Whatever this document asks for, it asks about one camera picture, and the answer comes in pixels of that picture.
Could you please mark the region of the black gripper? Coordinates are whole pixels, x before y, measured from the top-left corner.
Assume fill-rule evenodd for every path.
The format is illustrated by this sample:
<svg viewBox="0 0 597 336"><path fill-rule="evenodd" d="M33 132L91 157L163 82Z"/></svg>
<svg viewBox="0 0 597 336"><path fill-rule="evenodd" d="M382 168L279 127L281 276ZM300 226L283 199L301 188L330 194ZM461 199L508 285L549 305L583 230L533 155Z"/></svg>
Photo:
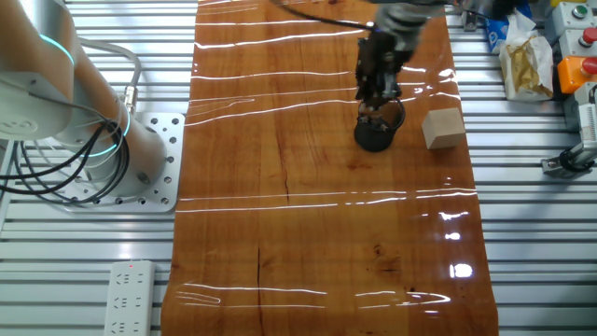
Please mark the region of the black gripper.
<svg viewBox="0 0 597 336"><path fill-rule="evenodd" d="M373 112L380 109L380 92L386 104L396 101L402 94L397 83L397 74L410 60L413 50L397 50L396 38L381 31L358 39L358 53L355 68L359 112Z"/></svg>

